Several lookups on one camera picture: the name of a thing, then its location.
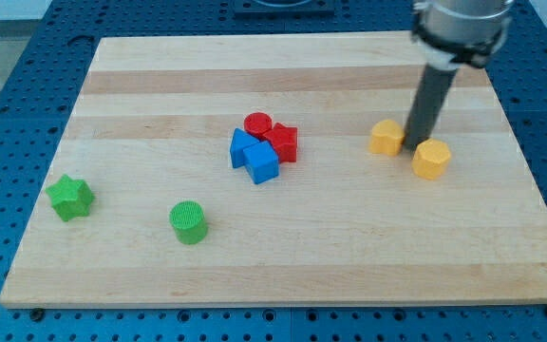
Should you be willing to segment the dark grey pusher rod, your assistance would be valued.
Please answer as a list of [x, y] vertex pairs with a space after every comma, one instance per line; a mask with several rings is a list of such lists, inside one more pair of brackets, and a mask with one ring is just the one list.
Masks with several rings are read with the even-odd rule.
[[457, 69], [440, 70], [426, 65], [405, 124], [403, 146], [415, 150], [430, 138]]

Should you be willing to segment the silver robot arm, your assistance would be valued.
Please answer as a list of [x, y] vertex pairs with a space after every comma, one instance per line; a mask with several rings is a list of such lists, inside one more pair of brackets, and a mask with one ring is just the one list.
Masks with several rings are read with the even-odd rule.
[[485, 67], [507, 39], [513, 0], [416, 0], [411, 41], [426, 64], [405, 124], [404, 147], [429, 139], [462, 66]]

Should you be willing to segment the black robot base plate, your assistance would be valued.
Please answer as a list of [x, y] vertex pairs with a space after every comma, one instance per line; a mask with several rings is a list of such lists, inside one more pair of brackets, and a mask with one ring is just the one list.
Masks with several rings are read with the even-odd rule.
[[235, 17], [332, 15], [335, 0], [230, 0]]

